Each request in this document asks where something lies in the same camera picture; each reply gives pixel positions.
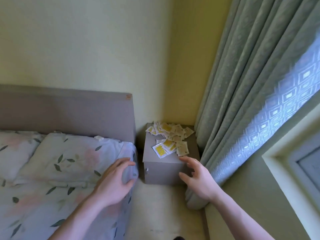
headboard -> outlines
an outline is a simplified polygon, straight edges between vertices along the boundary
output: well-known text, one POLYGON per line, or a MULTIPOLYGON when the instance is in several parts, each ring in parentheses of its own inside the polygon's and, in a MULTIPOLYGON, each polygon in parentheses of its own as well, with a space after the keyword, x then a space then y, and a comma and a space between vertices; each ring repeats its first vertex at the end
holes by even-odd
POLYGON ((135 142, 132 94, 0 85, 0 129, 135 142))

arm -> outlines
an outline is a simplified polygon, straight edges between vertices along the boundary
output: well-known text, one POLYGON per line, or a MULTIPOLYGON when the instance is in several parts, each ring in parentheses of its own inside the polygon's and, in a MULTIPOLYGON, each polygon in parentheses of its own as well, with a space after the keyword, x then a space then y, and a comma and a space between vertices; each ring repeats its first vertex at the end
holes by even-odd
POLYGON ((122 173, 135 163, 130 158, 114 162, 102 175, 93 192, 81 202, 48 240, 81 240, 91 223, 107 206, 120 202, 134 185, 134 180, 122 183, 122 173))
POLYGON ((192 177, 179 173, 180 178, 194 193, 217 208, 236 240, 274 240, 218 186, 209 171, 200 162, 190 157, 180 157, 180 160, 194 169, 192 177))

floral pillowcase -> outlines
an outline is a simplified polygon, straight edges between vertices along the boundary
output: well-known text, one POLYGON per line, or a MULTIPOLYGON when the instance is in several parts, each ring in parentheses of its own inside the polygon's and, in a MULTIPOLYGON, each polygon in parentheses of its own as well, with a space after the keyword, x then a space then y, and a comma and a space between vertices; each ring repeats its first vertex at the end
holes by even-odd
POLYGON ((38 132, 32 131, 0 131, 0 180, 2 187, 14 181, 19 170, 32 157, 43 137, 38 132))
POLYGON ((20 170, 15 184, 47 181, 55 186, 95 184, 118 158, 124 142, 104 138, 50 133, 30 161, 20 170))

floor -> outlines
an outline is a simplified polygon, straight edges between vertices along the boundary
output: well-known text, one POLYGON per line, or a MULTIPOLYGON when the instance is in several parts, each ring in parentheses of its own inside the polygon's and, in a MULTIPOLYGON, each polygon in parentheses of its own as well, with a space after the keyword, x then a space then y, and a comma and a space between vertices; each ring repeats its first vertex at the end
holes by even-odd
POLYGON ((189 210, 184 186, 147 185, 139 179, 125 240, 205 240, 200 211, 189 210))

nightstand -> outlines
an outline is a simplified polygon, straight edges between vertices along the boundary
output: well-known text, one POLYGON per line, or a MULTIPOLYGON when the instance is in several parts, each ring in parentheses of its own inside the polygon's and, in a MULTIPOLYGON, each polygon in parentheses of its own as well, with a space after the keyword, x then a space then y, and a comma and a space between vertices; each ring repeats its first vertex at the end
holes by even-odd
MULTIPOLYGON (((194 130, 193 126, 181 125, 183 128, 189 127, 194 130)), ((143 165, 146 184, 164 184, 175 185, 183 184, 184 182, 179 178, 179 172, 191 175, 191 169, 186 166, 185 163, 179 160, 177 153, 172 153, 164 158, 159 158, 152 149, 156 145, 156 139, 164 139, 162 135, 152 135, 146 132, 146 140, 143 151, 143 165)), ((184 141, 188 143, 189 155, 200 161, 200 155, 198 151, 198 145, 196 141, 196 135, 193 133, 184 141)))

